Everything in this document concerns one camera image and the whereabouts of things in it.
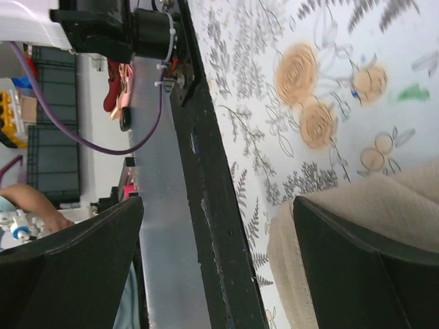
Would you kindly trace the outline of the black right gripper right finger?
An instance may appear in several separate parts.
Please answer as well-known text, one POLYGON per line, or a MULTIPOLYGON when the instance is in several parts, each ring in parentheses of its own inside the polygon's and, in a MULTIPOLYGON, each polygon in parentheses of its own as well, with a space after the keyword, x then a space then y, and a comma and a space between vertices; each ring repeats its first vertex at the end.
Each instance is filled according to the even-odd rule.
POLYGON ((438 254, 299 197, 294 225, 319 328, 437 328, 438 254))

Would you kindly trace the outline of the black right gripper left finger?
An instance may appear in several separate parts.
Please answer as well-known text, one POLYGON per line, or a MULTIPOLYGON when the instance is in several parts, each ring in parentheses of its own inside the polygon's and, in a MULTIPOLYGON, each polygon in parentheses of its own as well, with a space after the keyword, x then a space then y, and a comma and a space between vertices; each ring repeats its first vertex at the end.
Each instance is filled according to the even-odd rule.
POLYGON ((2 328, 140 328, 140 197, 1 251, 2 328))

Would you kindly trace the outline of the beige cloth napkin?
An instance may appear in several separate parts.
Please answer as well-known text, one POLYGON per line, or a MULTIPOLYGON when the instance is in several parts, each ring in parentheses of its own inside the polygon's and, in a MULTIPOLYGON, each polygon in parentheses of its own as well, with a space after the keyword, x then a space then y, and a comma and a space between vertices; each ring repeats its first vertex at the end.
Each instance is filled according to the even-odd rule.
MULTIPOLYGON (((438 159, 392 175, 308 193, 335 215, 395 241, 438 251, 438 159)), ((317 328, 294 225, 293 200, 271 220, 268 258, 290 328, 317 328)))

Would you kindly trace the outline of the person's hand in background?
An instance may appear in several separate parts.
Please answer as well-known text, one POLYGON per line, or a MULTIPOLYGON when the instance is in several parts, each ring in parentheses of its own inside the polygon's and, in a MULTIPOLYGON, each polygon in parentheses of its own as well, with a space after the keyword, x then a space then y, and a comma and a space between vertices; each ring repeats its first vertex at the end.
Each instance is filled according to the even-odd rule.
POLYGON ((1 188, 1 197, 16 208, 33 213, 45 224, 45 230, 56 233, 74 225, 39 191, 26 184, 1 188))

